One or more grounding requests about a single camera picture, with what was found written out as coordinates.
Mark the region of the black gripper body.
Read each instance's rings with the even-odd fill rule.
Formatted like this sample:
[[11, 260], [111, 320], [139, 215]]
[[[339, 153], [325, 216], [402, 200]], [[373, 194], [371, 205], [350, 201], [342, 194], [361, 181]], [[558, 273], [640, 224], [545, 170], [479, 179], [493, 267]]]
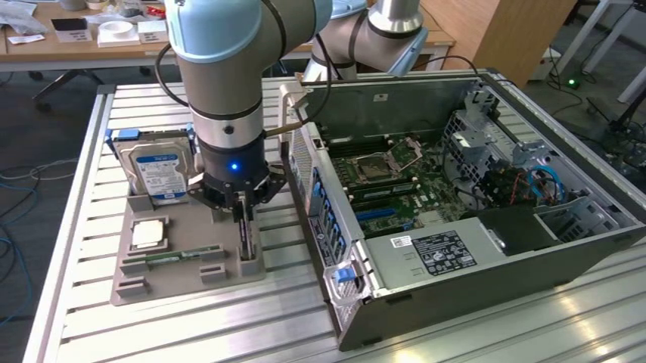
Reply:
[[247, 182], [256, 186], [268, 176], [263, 136], [236, 148], [215, 147], [200, 139], [198, 144], [204, 163], [204, 182], [211, 188], [224, 192], [228, 185], [240, 191]]

